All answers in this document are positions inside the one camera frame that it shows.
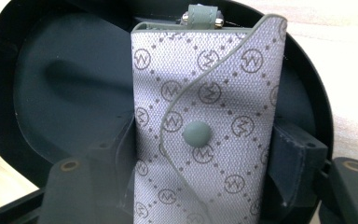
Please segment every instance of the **snap button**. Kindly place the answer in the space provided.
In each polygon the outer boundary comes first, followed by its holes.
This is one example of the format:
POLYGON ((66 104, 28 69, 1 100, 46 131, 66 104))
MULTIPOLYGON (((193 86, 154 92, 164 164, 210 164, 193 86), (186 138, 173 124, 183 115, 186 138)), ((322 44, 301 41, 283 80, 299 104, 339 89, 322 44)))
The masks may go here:
POLYGON ((191 147, 205 147, 211 139, 212 131, 208 124, 196 120, 186 125, 182 136, 191 147))

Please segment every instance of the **monogram pattern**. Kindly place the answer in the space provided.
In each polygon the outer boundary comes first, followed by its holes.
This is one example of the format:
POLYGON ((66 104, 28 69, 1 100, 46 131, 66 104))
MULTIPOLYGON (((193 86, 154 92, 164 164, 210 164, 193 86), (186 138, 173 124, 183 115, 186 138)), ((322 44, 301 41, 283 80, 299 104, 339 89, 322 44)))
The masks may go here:
POLYGON ((131 34, 135 224, 258 222, 287 26, 262 20, 250 33, 131 34), (204 147, 182 137, 194 120, 212 129, 204 147))

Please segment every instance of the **green snap button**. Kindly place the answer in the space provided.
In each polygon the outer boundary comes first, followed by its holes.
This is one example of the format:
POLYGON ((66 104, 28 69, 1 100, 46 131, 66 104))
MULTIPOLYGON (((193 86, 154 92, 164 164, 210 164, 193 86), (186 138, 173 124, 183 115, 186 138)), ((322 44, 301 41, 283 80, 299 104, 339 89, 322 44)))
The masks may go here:
POLYGON ((205 147, 212 136, 211 127, 202 121, 188 123, 182 136, 191 147, 205 147))

